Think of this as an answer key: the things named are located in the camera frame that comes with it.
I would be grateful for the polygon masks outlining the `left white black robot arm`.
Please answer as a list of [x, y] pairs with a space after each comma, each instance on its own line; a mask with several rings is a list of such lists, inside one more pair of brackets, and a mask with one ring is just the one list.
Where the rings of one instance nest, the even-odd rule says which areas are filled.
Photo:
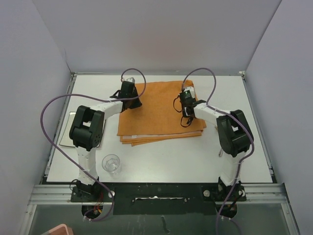
[[79, 106], [69, 131], [69, 138], [73, 141], [77, 155], [79, 177], [76, 187], [88, 201], [94, 201], [99, 196], [96, 181], [99, 180], [96, 171], [96, 148], [102, 142], [106, 119], [127, 109], [142, 106], [138, 98], [134, 78], [122, 81], [120, 90], [109, 99], [94, 106]]

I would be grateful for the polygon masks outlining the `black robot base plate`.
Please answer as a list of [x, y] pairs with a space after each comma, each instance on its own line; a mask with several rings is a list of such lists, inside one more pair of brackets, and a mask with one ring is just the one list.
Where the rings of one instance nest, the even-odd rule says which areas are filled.
[[83, 186], [73, 180], [71, 202], [81, 203], [81, 213], [91, 220], [113, 215], [203, 215], [220, 214], [233, 218], [237, 204], [246, 201], [241, 184], [223, 183], [96, 183]]

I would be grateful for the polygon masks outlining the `white square plate black rim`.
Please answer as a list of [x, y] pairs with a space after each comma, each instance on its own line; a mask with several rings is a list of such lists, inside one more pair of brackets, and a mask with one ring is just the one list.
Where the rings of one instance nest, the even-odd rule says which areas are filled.
[[59, 143], [60, 146], [70, 147], [70, 148], [75, 147], [72, 139], [70, 139], [70, 137], [69, 137], [70, 128], [71, 128], [72, 123], [74, 121], [75, 115], [76, 115], [76, 112], [74, 112], [74, 111], [69, 112], [66, 127], [65, 127], [65, 130], [63, 132], [63, 135], [62, 135], [60, 143]]

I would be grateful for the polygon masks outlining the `orange cloth placemat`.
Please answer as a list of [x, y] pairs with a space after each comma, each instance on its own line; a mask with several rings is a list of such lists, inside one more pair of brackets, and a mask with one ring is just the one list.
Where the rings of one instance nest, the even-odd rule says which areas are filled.
[[189, 127], [180, 124], [179, 101], [182, 81], [151, 82], [140, 97], [142, 106], [128, 109], [119, 116], [117, 135], [123, 144], [132, 146], [166, 140], [200, 136], [204, 120], [195, 119]]

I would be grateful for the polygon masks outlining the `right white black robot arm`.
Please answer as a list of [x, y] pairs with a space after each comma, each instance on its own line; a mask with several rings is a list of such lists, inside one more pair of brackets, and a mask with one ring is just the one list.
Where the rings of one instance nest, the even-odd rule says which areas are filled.
[[194, 119], [202, 119], [217, 127], [221, 152], [226, 154], [219, 179], [223, 183], [217, 188], [218, 196], [228, 200], [235, 194], [234, 183], [239, 181], [238, 166], [254, 142], [247, 119], [241, 110], [226, 111], [209, 106], [204, 100], [196, 100], [193, 87], [185, 88], [178, 95], [182, 118], [187, 119], [187, 128]]

